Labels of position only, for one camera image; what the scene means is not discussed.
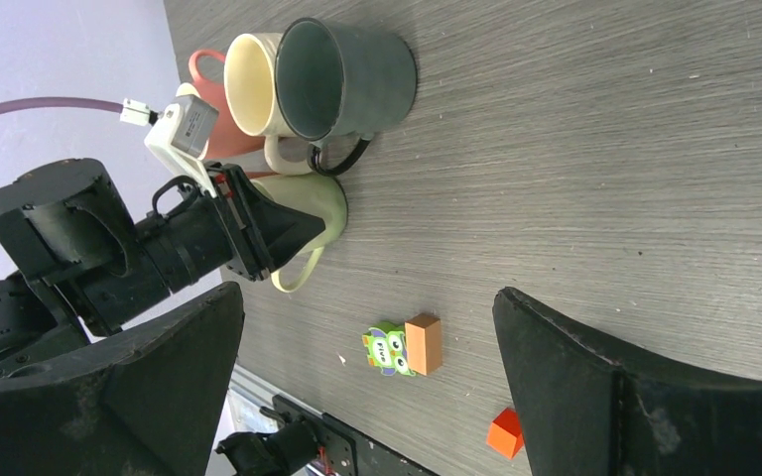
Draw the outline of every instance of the green owl toy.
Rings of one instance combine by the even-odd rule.
[[[404,325],[380,322],[363,334],[369,365],[379,367],[383,375],[416,375],[407,363]]]

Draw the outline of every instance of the gray mug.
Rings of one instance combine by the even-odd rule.
[[[312,143],[311,168],[337,176],[360,158],[376,132],[400,123],[416,98],[416,62],[398,36],[314,18],[294,22],[276,54],[276,98],[288,127]],[[337,136],[360,140],[324,169],[320,148]]]

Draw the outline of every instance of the cable connector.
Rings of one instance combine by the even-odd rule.
[[[124,99],[121,109],[121,122],[147,126],[156,123],[157,114],[150,110],[147,104],[132,99]]]

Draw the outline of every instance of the table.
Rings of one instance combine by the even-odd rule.
[[[193,50],[308,15],[397,32],[419,62],[410,116],[342,177],[349,225],[310,281],[242,283],[245,368],[443,475],[529,474],[485,444],[511,404],[506,286],[762,379],[762,2],[166,6],[184,77]],[[444,366],[383,378],[360,335],[421,311],[443,320]]]

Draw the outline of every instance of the white wall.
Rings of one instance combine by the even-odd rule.
[[[163,108],[179,85],[161,0],[0,1],[0,101],[59,95],[124,97]],[[107,167],[136,221],[171,178],[142,144],[146,128],[109,112],[37,109],[0,116],[0,186],[69,157]],[[0,246],[0,279],[15,267]],[[219,282],[217,274],[153,309],[157,315]]]

